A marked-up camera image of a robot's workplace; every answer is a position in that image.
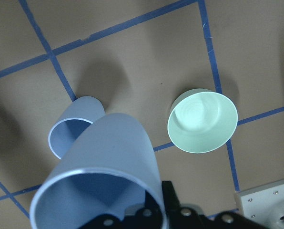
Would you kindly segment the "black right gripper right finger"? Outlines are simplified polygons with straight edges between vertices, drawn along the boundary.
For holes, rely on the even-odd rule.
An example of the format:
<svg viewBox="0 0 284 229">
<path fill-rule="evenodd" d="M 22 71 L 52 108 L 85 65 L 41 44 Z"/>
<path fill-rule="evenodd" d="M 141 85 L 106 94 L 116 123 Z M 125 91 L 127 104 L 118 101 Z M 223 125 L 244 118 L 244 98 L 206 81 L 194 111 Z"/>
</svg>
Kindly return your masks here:
<svg viewBox="0 0 284 229">
<path fill-rule="evenodd" d="M 171 229 L 264 229 L 237 213 L 223 211 L 214 220 L 208 219 L 204 214 L 199 214 L 192 207 L 180 204 L 176 191 L 171 181 L 162 182 L 162 194 L 165 212 Z"/>
</svg>

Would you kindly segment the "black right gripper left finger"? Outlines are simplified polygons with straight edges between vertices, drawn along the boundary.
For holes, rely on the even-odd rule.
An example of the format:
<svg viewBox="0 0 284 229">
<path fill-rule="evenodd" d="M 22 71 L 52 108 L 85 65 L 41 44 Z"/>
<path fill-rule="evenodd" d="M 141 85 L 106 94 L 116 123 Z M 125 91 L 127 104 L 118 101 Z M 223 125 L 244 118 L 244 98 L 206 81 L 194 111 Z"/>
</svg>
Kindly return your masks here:
<svg viewBox="0 0 284 229">
<path fill-rule="evenodd" d="M 122 220 L 112 214 L 101 214 L 80 226 L 81 229 L 159 229 L 160 208 L 146 191 L 144 204 L 125 211 Z"/>
</svg>

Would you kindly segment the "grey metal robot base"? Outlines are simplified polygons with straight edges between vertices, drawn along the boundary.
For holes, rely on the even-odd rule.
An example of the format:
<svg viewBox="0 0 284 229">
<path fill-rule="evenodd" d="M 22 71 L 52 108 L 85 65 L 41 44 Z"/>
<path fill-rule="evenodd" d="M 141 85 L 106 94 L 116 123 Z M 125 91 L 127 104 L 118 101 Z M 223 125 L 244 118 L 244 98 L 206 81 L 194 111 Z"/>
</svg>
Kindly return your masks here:
<svg viewBox="0 0 284 229">
<path fill-rule="evenodd" d="M 284 179 L 236 192 L 239 213 L 269 229 L 284 229 Z"/>
</svg>

